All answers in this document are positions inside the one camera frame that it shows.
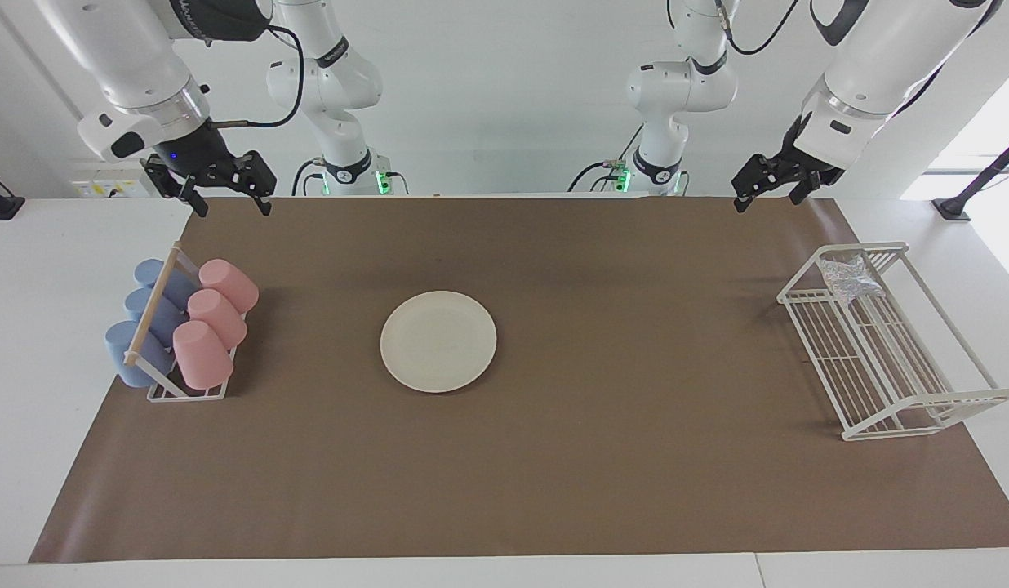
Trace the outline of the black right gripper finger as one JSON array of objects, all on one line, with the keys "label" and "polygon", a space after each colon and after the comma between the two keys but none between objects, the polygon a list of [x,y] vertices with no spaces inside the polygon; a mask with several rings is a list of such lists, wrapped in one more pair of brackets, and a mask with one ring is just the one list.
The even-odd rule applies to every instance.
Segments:
[{"label": "black right gripper finger", "polygon": [[189,205],[196,216],[207,216],[209,206],[196,191],[194,177],[186,177],[184,182],[179,182],[161,157],[147,157],[142,161],[142,167],[162,198],[176,198],[177,201]]},{"label": "black right gripper finger", "polygon": [[254,201],[263,216],[272,212],[277,178],[257,150],[248,150],[233,161],[233,190]]}]

